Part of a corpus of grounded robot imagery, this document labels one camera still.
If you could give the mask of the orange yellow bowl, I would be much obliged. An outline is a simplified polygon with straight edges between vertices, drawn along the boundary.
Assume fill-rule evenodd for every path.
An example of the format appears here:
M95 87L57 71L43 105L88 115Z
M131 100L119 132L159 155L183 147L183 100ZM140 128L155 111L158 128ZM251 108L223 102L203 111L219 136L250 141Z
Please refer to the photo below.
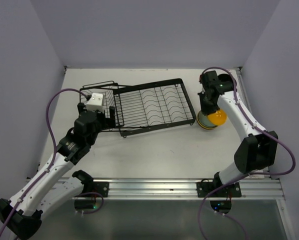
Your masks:
M227 114L223 109L207 115L207 119L215 126L221 126L227 121Z

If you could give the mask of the pale teal checked bowl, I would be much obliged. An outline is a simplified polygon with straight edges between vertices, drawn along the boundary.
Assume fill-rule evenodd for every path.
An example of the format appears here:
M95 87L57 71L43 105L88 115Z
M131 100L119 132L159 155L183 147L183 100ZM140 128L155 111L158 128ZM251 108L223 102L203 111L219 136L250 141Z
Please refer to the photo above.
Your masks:
M210 120L208 119L208 117L206 115L204 115L201 111L198 112L197 114L197 118L199 118L199 120L206 126L208 127L212 127L214 126L213 123L210 122Z

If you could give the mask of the yellow sun pattern bowl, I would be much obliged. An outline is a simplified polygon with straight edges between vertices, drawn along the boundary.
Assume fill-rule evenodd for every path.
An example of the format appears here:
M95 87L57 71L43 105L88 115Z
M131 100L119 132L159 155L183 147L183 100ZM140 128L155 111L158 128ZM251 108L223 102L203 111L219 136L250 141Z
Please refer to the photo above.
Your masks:
M207 126L207 125L204 125L199 118L196 119L196 122L197 124L203 128L204 130L208 130L208 131L211 131L211 130L214 130L216 129L218 126L217 125L213 125L213 126Z

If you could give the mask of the beige bowl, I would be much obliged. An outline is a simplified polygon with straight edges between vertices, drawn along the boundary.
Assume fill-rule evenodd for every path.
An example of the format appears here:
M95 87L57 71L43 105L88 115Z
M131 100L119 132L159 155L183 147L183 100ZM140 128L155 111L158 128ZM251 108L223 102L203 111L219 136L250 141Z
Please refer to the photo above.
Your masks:
M237 85L236 80L234 80L234 82L235 82L234 83L231 76L227 73L219 74L218 75L218 80L219 80L218 85L222 88L232 88L233 89L234 85Z

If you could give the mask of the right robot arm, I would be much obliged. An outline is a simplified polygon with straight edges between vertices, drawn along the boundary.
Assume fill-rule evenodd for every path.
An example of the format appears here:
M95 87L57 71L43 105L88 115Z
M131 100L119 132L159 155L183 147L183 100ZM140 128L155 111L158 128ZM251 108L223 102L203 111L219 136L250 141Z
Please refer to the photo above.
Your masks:
M217 172L212 180L214 194L221 197L230 191L229 183L233 179L274 164L278 135L267 131L253 117L238 93L236 80L229 73L204 71L199 83L202 90L198 93L201 110L197 123L205 130L214 130L230 120L240 139L233 162Z

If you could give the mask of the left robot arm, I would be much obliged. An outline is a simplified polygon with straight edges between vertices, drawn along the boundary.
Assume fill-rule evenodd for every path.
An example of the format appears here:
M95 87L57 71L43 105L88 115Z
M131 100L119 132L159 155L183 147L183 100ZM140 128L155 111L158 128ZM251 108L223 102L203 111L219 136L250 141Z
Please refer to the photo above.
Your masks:
M0 199L0 220L19 240L30 239L42 220L73 197L104 196L94 188L93 178L75 171L62 185L54 187L95 144L98 134L115 126L115 108L106 118L102 104L79 103L78 118L62 138L44 167L15 195Z

